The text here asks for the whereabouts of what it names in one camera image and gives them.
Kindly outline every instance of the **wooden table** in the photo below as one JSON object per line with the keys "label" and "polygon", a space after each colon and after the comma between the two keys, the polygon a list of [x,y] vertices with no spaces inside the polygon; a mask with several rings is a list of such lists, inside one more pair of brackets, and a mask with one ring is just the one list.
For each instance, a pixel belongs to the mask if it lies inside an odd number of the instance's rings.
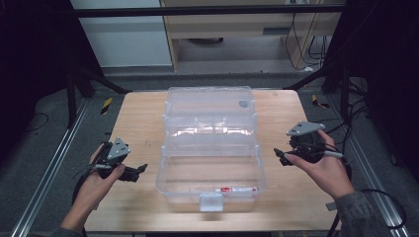
{"label": "wooden table", "polygon": [[137,183],[116,182],[90,215],[88,231],[275,231],[328,230],[336,214],[325,203],[332,198],[297,167],[284,167],[274,147],[290,150],[286,131],[306,120],[295,91],[253,90],[258,116],[267,188],[250,211],[199,212],[179,209],[157,192],[155,179],[164,141],[164,102],[167,92],[126,95],[113,137],[131,149],[125,164],[148,164]]}

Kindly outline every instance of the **clear plastic container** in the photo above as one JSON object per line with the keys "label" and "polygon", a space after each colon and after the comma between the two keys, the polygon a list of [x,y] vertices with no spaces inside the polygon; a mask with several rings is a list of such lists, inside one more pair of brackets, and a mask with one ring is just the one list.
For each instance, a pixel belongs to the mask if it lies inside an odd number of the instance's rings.
{"label": "clear plastic container", "polygon": [[256,119],[249,87],[170,88],[157,190],[200,211],[254,202],[266,187]]}

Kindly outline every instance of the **aluminum rail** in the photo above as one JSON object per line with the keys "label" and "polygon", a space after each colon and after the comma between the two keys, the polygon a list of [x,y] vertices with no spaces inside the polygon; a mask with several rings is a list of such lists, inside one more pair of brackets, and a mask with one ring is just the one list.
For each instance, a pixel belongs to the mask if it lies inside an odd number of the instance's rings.
{"label": "aluminum rail", "polygon": [[45,173],[43,174],[40,184],[38,185],[34,195],[31,198],[31,201],[27,205],[27,208],[25,209],[18,223],[13,228],[11,234],[12,237],[25,237],[28,235],[31,226],[41,209],[42,203],[49,191],[49,188],[58,172],[58,169],[64,160],[65,154],[67,153],[68,148],[80,126],[80,123],[86,114],[88,104],[88,99],[82,100],[77,113],[78,116],[76,121],[70,128],[66,130],[57,150],[55,151],[55,154],[53,155]]}
{"label": "aluminum rail", "polygon": [[[341,118],[341,114],[339,113],[338,105],[340,103],[337,102],[338,99],[336,99],[334,96],[326,95],[326,97],[328,101],[330,102],[330,105],[333,111],[335,112],[337,118],[339,118],[339,120],[343,122]],[[364,179],[367,182],[368,187],[370,189],[376,189],[376,190],[385,192],[382,182],[379,180],[376,172],[373,170],[373,167],[370,165],[370,162],[368,161],[367,156],[361,147],[361,144],[359,143],[357,137],[354,134],[352,134],[349,137],[348,143],[354,151],[353,159],[359,164],[360,170],[363,174]],[[394,203],[391,201],[391,199],[382,195],[378,195],[378,194],[373,194],[373,196],[387,225],[396,226],[400,224],[401,217],[399,213],[397,212],[397,208],[394,205]],[[405,226],[402,226],[399,229],[391,229],[388,231],[390,231],[394,237],[409,237],[410,236]]]}
{"label": "aluminum rail", "polygon": [[274,14],[274,13],[335,13],[359,10],[368,5],[346,4],[299,4],[299,5],[237,5],[197,7],[151,7],[120,9],[75,9],[72,11],[50,11],[51,16],[77,18],[102,17],[150,17],[185,15],[229,15],[229,14]]}

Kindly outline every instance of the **hand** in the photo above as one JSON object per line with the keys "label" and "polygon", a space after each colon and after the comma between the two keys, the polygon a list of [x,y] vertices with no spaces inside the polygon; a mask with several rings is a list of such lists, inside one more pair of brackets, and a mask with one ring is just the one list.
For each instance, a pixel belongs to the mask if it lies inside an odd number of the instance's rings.
{"label": "hand", "polygon": [[[334,147],[335,143],[330,136],[322,130],[318,130],[318,133],[329,147]],[[334,199],[349,195],[355,191],[348,178],[344,164],[336,157],[323,156],[315,164],[306,162],[292,154],[286,153],[286,158],[305,171],[320,189],[330,194]]]}
{"label": "hand", "polygon": [[[90,157],[91,162],[101,148],[102,145]],[[89,214],[99,205],[99,202],[106,196],[114,182],[123,174],[125,167],[124,164],[120,165],[106,179],[102,179],[97,172],[91,173],[81,186],[76,200],[60,227],[81,232]]]}

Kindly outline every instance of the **gray floor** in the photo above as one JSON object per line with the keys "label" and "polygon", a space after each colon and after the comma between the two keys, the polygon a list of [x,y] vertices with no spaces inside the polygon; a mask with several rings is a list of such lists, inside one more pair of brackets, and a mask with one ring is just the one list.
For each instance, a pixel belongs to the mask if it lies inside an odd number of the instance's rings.
{"label": "gray floor", "polygon": [[[184,40],[180,64],[176,72],[143,72],[140,75],[109,75],[116,84],[132,90],[165,90],[171,86],[248,85],[252,88],[283,88],[304,78],[309,72],[294,69],[286,55],[284,46],[276,38],[265,39],[224,39],[223,43],[196,45]],[[324,96],[318,90],[322,79],[302,88],[298,94],[308,120],[324,122],[332,128],[339,124],[336,111],[315,106],[311,96],[317,95],[321,103],[333,107],[339,92]],[[100,84],[93,83],[96,95],[85,100],[77,95],[78,106],[87,103],[85,116],[76,131],[71,145],[65,152],[58,173],[35,210],[36,218],[29,225],[33,233],[48,233],[59,225],[71,205],[73,187],[77,182],[74,176],[86,165],[97,146],[108,140],[117,119],[124,95],[119,95]],[[105,115],[101,115],[104,101],[113,98]],[[351,96],[351,102],[360,99]],[[12,154],[13,162],[0,170],[0,236],[9,236],[30,203],[42,176],[54,157],[67,126],[67,103],[65,91],[41,99],[37,104],[36,115],[20,144]],[[341,141],[344,130],[331,133],[336,141]],[[351,142],[345,154],[351,158],[354,171],[353,182],[360,190],[369,186],[369,178],[364,171],[365,165],[360,157],[366,157],[370,167],[369,174],[379,179],[379,184],[389,194],[395,196],[407,211],[406,228],[411,236],[419,236],[419,185],[403,166],[393,166],[389,153],[366,113],[353,120]],[[360,144],[362,152],[357,150]],[[325,236],[323,232],[295,231],[271,233],[272,236]],[[111,236],[98,233],[98,236]]]}

